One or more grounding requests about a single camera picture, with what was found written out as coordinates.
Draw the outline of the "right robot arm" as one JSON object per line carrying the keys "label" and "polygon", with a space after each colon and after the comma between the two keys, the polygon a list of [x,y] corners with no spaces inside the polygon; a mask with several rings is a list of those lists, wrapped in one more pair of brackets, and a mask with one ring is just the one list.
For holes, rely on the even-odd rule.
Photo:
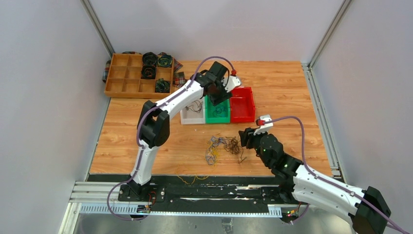
{"label": "right robot arm", "polygon": [[349,223],[358,234],[384,233],[391,210],[378,189],[348,185],[316,171],[286,153],[273,134],[246,128],[239,136],[241,146],[253,149],[281,180],[278,195],[282,202],[296,200],[319,207]]}

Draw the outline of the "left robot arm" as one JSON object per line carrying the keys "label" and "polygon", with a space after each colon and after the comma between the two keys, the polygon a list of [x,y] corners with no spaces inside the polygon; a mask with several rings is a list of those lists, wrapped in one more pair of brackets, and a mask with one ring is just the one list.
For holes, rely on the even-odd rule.
{"label": "left robot arm", "polygon": [[149,196],[148,185],[158,149],[170,136],[170,121],[192,102],[208,97],[216,106],[232,96],[232,90],[241,85],[234,68],[228,69],[214,62],[208,70],[196,70],[191,79],[166,98],[144,103],[137,125],[138,155],[131,177],[131,196],[144,201]]}

